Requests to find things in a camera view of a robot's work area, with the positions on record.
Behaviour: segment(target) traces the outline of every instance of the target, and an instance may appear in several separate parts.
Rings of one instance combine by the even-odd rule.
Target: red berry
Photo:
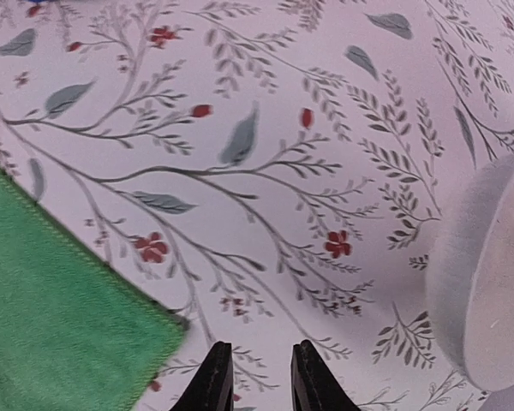
[[[301,113],[301,125],[309,129],[314,122],[314,113],[310,109],[302,109]]]
[[[27,11],[27,16],[28,17],[34,17],[37,13],[38,13],[38,10],[42,9],[42,6],[40,5],[36,5],[36,6],[32,6],[28,11]]]
[[[148,386],[149,386],[149,388],[150,388],[151,390],[153,390],[154,392],[158,392],[158,391],[160,391],[160,390],[162,389],[162,384],[161,384],[161,383],[159,383],[159,382],[158,382],[158,381],[156,381],[156,380],[152,381]]]
[[[67,51],[76,51],[80,49],[82,46],[82,43],[80,41],[75,41],[74,43],[71,43],[69,47],[67,47]]]
[[[194,118],[201,118],[212,114],[212,107],[209,104],[196,105],[192,109],[191,116]]]

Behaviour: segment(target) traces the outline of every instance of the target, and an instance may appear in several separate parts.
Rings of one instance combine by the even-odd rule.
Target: botanical pattern
[[[0,167],[190,323],[137,409],[218,340],[236,410],[290,409],[307,338],[364,411],[477,410],[422,282],[511,153],[514,0],[0,0]]]

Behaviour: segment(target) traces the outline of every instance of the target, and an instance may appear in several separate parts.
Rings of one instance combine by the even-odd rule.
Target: white tablecloth
[[[0,0],[0,164],[190,321],[140,410],[217,340],[239,411],[290,409],[307,338],[362,410],[476,411],[424,273],[513,152],[514,0]]]

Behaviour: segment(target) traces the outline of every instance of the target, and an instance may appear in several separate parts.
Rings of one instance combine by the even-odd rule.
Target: table surface
[[[0,164],[290,409],[307,338],[365,411],[476,411],[424,301],[450,191],[514,152],[514,0],[0,0]]]

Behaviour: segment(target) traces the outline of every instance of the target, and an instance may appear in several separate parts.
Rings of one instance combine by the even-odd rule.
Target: printed leaf
[[[212,28],[206,35],[206,45],[212,45],[217,37],[217,30]]]
[[[470,151],[470,156],[472,157],[472,162],[474,163],[474,168],[476,168],[476,154],[474,151],[474,138],[472,137],[472,132],[470,131],[470,126],[466,121],[466,117],[463,112],[460,111],[457,107],[453,107],[455,110],[455,115],[459,121],[459,125],[461,126],[461,131],[463,132],[464,142]]]
[[[404,177],[402,180],[400,180],[401,182],[405,182],[406,184],[408,183],[412,183],[412,182],[418,182],[419,179],[418,178],[415,178],[415,177],[411,177],[411,176],[408,176],[408,177]]]
[[[266,271],[266,267],[262,265],[261,263],[258,263],[257,261],[254,261],[252,259],[245,259],[248,264],[250,264],[255,270],[257,271]]]
[[[409,362],[411,361],[411,355],[413,354],[413,347],[409,347],[408,351],[405,353],[405,356],[403,358],[403,361],[405,362],[405,365],[408,366]]]
[[[356,66],[360,66],[362,69],[370,73],[374,79],[379,80],[377,75],[377,69],[375,68],[371,58],[368,54],[358,46],[352,45],[348,48],[344,54],[349,60],[351,60]]]
[[[380,336],[384,336],[385,334],[388,334],[388,333],[389,333],[389,332],[391,332],[391,331],[392,331],[392,327],[385,327],[385,328],[383,328],[383,329],[380,331],[379,335],[380,335]]]
[[[13,37],[5,45],[1,45],[0,56],[28,56],[33,51],[35,39],[36,31],[33,28],[28,28]]]
[[[254,104],[252,113],[234,127],[230,141],[219,156],[222,164],[240,165],[248,158],[254,149],[258,113],[259,108]]]
[[[389,131],[385,128],[385,126],[381,126],[380,124],[371,124],[369,126],[373,130],[382,131],[383,133],[388,133]]]
[[[36,158],[28,160],[28,165],[33,173],[33,198],[40,201],[45,191],[44,171]]]
[[[422,320],[426,319],[427,317],[428,317],[428,312],[423,311],[422,313],[419,314],[419,316],[413,322],[416,323],[417,321],[422,321]]]
[[[173,278],[175,276],[177,270],[177,264],[170,265],[167,274],[165,275],[167,278]]]
[[[410,40],[413,38],[411,25],[405,16],[398,13],[388,15],[366,15],[368,19],[377,27],[383,28],[388,32],[400,36],[402,39]]]
[[[93,85],[93,83],[76,84],[54,92],[45,101],[45,109],[49,118],[57,118],[72,107]]]
[[[184,214],[196,207],[196,205],[185,203],[169,194],[151,194],[135,191],[133,196],[146,206],[167,214]]]
[[[396,356],[399,357],[400,354],[403,352],[403,349],[405,348],[405,340],[402,342],[402,344],[398,347]]]

